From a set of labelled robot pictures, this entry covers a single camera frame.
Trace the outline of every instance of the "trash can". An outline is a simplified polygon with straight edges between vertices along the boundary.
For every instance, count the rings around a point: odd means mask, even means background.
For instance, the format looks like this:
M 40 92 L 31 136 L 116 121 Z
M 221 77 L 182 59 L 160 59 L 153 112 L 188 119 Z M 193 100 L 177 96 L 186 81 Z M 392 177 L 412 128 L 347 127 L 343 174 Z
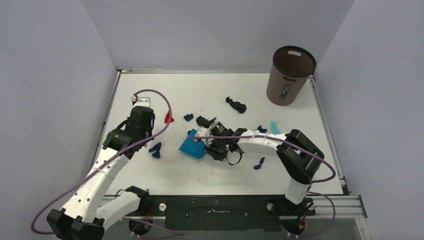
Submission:
M 266 96 L 279 106 L 295 100 L 315 68 L 317 62 L 307 50 L 298 46 L 283 46 L 272 57 Z

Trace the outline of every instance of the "trash can handle hole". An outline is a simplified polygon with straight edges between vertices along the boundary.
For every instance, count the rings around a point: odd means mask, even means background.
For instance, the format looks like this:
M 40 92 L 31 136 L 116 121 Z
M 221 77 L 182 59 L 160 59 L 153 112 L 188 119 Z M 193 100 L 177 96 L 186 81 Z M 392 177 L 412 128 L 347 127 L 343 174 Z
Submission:
M 288 51 L 287 53 L 291 54 L 291 55 L 296 55 L 296 56 L 299 56 L 299 57 L 302 55 L 300 52 L 297 52 L 297 51 Z
M 297 81 L 297 79 L 288 78 L 286 76 L 283 76 L 282 78 L 287 80 L 287 81 L 290 81 L 290 82 L 296 82 Z

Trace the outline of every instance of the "blue cloth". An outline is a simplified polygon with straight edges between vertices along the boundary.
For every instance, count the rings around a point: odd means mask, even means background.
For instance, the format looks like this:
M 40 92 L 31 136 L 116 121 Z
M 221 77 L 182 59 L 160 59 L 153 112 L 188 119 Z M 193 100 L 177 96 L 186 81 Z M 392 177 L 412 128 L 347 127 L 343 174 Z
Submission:
M 192 129 L 190 132 L 188 132 L 188 136 L 195 136 L 196 132 L 196 130 Z M 203 141 L 196 141 L 187 137 L 178 149 L 181 152 L 188 154 L 196 159 L 201 159 L 206 153 L 205 148 L 206 145 Z
M 160 159 L 161 158 L 161 147 L 162 147 L 162 142 L 158 142 L 156 143 L 156 145 L 154 145 L 152 148 L 150 148 L 148 150 L 149 153 L 154 152 L 152 154 L 152 156 L 156 159 Z
M 158 142 L 156 143 L 156 145 L 154 145 L 152 148 L 150 148 L 148 150 L 149 153 L 154 152 L 154 151 L 160 151 L 162 147 L 162 142 Z
M 281 131 L 277 127 L 277 122 L 275 122 L 275 121 L 271 121 L 271 133 L 281 134 Z
M 255 170 L 261 169 L 262 168 L 262 164 L 264 163 L 264 160 L 265 160 L 265 157 L 262 157 L 260 159 L 260 161 L 259 161 L 259 164 L 258 165 L 254 165 L 253 166 L 253 169 L 255 169 Z
M 184 116 L 184 119 L 185 119 L 187 122 L 190 122 L 190 120 L 192 120 L 194 117 L 195 117 L 195 116 L 193 115 L 193 113 L 190 113 L 190 114 L 185 115 L 185 116 Z
M 267 129 L 267 128 L 262 128 L 262 125 L 259 125 L 259 126 L 256 128 L 256 130 L 259 130 L 259 132 L 260 132 L 261 134 L 264 134 L 264 133 L 268 132 L 268 129 Z
M 160 159 L 161 158 L 161 152 L 160 151 L 155 151 L 152 154 L 152 157 L 154 157 L 155 159 Z

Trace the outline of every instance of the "white wall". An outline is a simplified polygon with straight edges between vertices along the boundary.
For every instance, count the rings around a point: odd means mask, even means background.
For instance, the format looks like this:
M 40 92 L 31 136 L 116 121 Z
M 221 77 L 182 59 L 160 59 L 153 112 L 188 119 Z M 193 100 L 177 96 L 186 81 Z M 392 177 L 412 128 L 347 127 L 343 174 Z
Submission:
M 265 69 L 297 45 L 319 61 L 354 0 L 81 0 L 119 69 Z
M 424 239 L 424 1 L 356 0 L 316 81 L 374 240 Z
M 3 239 L 54 239 L 31 219 L 90 168 L 116 74 L 79 0 L 1 1 Z

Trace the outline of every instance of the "robotic arm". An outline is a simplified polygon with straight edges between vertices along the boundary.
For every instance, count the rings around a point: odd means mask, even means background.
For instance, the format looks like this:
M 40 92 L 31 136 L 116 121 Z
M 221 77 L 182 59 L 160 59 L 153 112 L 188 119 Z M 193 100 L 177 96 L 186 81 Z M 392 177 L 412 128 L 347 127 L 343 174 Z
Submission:
M 52 209 L 48 214 L 47 222 L 56 237 L 63 240 L 100 240 L 112 224 L 136 211 L 139 205 L 144 205 L 149 193 L 131 186 L 117 199 L 99 208 L 112 181 L 142 145 L 126 151 L 103 169 L 99 167 L 118 151 L 151 137 L 154 121 L 150 98 L 133 100 L 130 116 L 109 132 L 88 175 L 98 172 L 81 185 L 60 210 Z
M 109 132 L 103 149 L 88 175 L 98 171 L 85 184 L 81 185 L 60 210 L 52 209 L 47 222 L 54 234 L 62 240 L 101 240 L 105 230 L 127 214 L 148 205 L 149 193 L 130 186 L 115 200 L 99 208 L 100 202 L 119 171 L 143 146 L 133 147 L 118 156 L 104 168 L 99 167 L 126 147 L 152 136 L 155 114 L 150 108 L 149 98 L 133 99 L 133 108 L 126 121 Z M 206 140 L 206 151 L 215 159 L 223 160 L 228 152 L 241 154 L 256 152 L 279 157 L 291 179 L 285 197 L 294 204 L 299 204 L 306 196 L 315 172 L 321 162 L 305 154 L 297 153 L 287 144 L 295 144 L 321 158 L 324 154 L 299 130 L 290 133 L 262 134 L 245 128 L 236 131 L 225 128 L 220 122 L 210 128 L 201 128 L 196 137 L 228 137 L 226 139 Z
M 216 122 L 210 128 L 201 128 L 196 137 L 243 137 L 249 138 L 212 138 L 202 139 L 206 143 L 206 152 L 215 160 L 222 161 L 227 158 L 228 152 L 238 152 L 240 157 L 243 153 L 255 152 L 280 158 L 282 164 L 290 175 L 290 183 L 285 193 L 285 198 L 294 204 L 299 204 L 306 196 L 312 184 L 312 178 L 320 168 L 321 162 L 303 152 L 298 153 L 287 144 L 278 140 L 286 140 L 297 145 L 320 158 L 324 158 L 321 150 L 315 146 L 301 131 L 292 129 L 287 134 L 264 134 L 253 132 L 246 128 L 238 128 L 235 131 L 227 129 L 220 122 Z

